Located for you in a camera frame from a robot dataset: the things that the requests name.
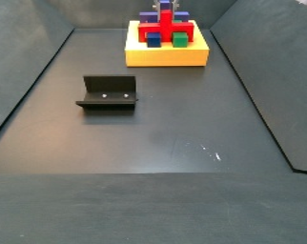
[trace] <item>black shelf piece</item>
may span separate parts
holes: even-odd
[[[87,95],[76,105],[88,110],[135,109],[135,75],[85,75]]]

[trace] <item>blue block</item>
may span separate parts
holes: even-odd
[[[160,48],[161,47],[161,36],[160,32],[148,33],[148,48]]]
[[[156,11],[141,11],[139,14],[140,23],[156,23],[157,22],[157,12]]]
[[[160,9],[169,10],[171,9],[171,2],[169,0],[160,0]]]
[[[189,14],[187,11],[176,11],[175,19],[181,20],[183,22],[188,22]]]

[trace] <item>block structure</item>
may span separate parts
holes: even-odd
[[[172,42],[173,32],[187,32],[188,41],[193,42],[193,24],[191,22],[173,23],[173,13],[171,10],[163,10],[159,23],[140,23],[139,41],[147,42],[148,32],[160,32],[161,42]]]
[[[129,21],[125,62],[129,67],[205,66],[209,46],[179,1],[155,1],[155,12]]]
[[[172,42],[161,43],[161,48],[152,49],[147,43],[139,42],[139,21],[129,21],[125,42],[125,64],[128,67],[173,67],[205,66],[209,57],[209,46],[199,30],[196,22],[195,41],[188,42],[188,47],[175,48]]]

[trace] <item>toy block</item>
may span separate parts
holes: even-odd
[[[140,23],[157,23],[156,11],[141,11],[139,14]]]
[[[172,42],[163,43],[161,48],[151,49],[147,43],[139,42],[139,21],[129,21],[125,42],[125,64],[128,67],[175,67],[175,66],[205,66],[209,57],[209,46],[199,30],[196,22],[193,25],[195,42],[188,47],[173,48]]]
[[[148,33],[148,48],[160,48],[161,47],[161,38],[159,32]]]
[[[160,32],[160,26],[157,23],[140,23],[137,30],[139,30],[139,42],[147,42],[147,34],[149,32]]]
[[[187,11],[176,11],[175,19],[181,20],[183,22],[188,22],[189,14]]]
[[[188,46],[188,35],[185,32],[173,32],[173,47],[187,48]]]
[[[195,26],[191,22],[181,22],[173,24],[172,32],[185,32],[188,34],[189,42],[193,42],[193,31],[195,31]]]
[[[169,10],[171,9],[171,2],[169,0],[160,0],[160,9]]]

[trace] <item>purple block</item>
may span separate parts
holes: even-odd
[[[141,11],[140,12],[140,23],[156,23],[157,12],[156,11]]]
[[[187,11],[176,11],[175,19],[181,20],[183,22],[188,22],[189,14]]]
[[[160,9],[169,10],[171,9],[171,2],[169,0],[160,0]]]

